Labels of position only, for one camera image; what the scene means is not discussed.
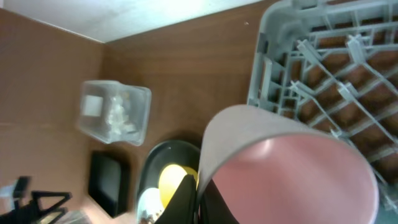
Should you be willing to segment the pink cup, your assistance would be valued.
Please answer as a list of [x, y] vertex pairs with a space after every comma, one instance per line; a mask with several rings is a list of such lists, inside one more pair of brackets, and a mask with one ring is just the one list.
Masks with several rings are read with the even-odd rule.
[[198, 198], [211, 185], [237, 223], [374, 223], [379, 208], [357, 149], [248, 105], [220, 111], [205, 129]]

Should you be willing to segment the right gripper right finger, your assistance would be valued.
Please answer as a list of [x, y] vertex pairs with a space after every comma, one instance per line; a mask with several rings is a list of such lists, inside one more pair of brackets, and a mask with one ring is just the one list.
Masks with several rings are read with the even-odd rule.
[[211, 180], [201, 197], [199, 224], [238, 224], [239, 222]]

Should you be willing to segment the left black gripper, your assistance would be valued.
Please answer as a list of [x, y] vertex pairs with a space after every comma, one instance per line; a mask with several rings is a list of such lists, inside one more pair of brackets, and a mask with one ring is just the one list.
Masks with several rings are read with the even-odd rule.
[[55, 223], [68, 212], [65, 203], [72, 198], [70, 192], [50, 192], [34, 190], [32, 200], [24, 206], [16, 207], [1, 215], [1, 224], [38, 223], [49, 215], [57, 215], [50, 223]]

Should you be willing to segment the white napkin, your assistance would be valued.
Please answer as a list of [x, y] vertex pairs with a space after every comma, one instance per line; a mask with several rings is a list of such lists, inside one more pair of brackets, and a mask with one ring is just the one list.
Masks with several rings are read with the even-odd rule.
[[137, 132], [137, 126], [131, 116], [131, 102], [122, 95], [111, 98], [111, 107], [106, 118], [109, 126], [109, 135], [120, 140], [128, 134]]

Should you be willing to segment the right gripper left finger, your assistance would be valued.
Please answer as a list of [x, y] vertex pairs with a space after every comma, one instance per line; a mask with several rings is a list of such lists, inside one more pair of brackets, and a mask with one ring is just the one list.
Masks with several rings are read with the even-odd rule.
[[194, 177], [186, 175], [155, 224], [192, 224], [196, 194]]

